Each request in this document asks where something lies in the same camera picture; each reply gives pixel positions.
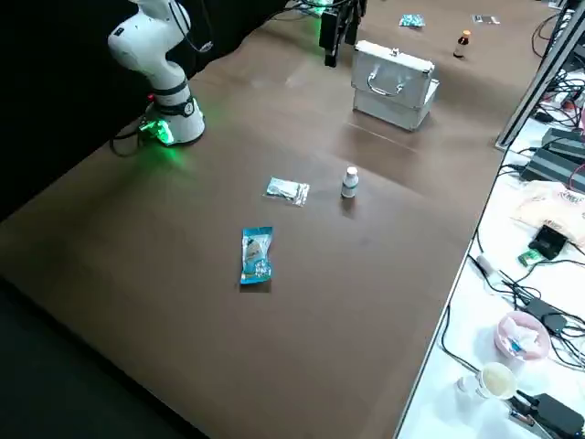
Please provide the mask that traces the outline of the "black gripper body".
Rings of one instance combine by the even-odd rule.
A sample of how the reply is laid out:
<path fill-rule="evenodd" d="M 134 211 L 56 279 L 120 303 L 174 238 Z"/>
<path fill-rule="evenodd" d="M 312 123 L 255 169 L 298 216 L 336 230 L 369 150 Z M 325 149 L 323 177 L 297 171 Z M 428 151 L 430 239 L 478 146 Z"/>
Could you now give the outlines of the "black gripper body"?
<path fill-rule="evenodd" d="M 328 1 L 325 5 L 322 6 L 322 10 L 337 10 L 345 6 L 354 7 L 359 14 L 366 13 L 366 0 Z"/>

